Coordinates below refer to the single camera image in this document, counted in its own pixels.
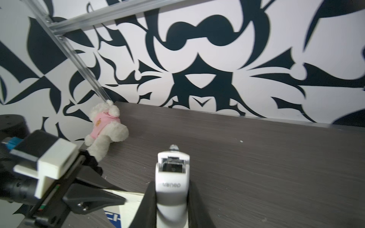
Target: plush toy ear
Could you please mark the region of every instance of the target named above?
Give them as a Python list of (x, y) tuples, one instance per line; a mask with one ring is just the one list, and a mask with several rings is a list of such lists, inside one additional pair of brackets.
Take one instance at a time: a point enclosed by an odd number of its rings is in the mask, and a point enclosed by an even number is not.
[(109, 106), (112, 106), (114, 103), (113, 103), (111, 100), (107, 100), (107, 104), (108, 104)]
[(119, 108), (115, 105), (110, 106), (109, 115), (114, 116), (114, 117), (119, 117), (119, 115), (120, 115)]

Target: stuffed animal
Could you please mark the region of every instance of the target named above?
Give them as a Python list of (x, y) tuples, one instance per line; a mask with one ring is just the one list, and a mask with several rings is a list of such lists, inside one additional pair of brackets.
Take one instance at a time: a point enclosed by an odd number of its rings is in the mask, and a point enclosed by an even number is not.
[(90, 120), (94, 124), (91, 134), (85, 137), (91, 156), (99, 162), (108, 152), (111, 142), (121, 142), (128, 137), (128, 128), (120, 123), (119, 109), (111, 100), (97, 104), (90, 111)]

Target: bolt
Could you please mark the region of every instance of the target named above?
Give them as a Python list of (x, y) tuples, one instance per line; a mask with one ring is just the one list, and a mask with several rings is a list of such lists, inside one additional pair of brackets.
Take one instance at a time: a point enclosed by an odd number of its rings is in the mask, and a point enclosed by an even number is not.
[(169, 150), (170, 151), (179, 151), (179, 148), (177, 147), (177, 145), (171, 145)]

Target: wooden tabletop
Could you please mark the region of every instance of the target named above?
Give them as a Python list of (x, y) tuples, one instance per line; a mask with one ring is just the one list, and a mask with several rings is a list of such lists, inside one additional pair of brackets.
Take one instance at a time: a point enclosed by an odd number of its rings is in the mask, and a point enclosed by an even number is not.
[[(144, 192), (157, 154), (176, 144), (218, 228), (365, 227), (365, 131), (117, 106), (130, 135), (100, 162), (114, 185)], [(63, 227), (113, 228), (101, 210)]]

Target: plush toy leg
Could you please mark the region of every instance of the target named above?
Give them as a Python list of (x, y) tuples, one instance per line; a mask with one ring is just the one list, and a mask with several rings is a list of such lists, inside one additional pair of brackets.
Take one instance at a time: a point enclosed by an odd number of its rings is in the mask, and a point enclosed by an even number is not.
[(108, 152), (111, 139), (107, 135), (99, 135), (94, 143), (87, 149), (91, 156), (94, 156), (96, 161), (102, 160)]
[(86, 146), (91, 146), (91, 144), (95, 141), (95, 139), (93, 137), (91, 137), (90, 135), (87, 135), (85, 137), (85, 145)]

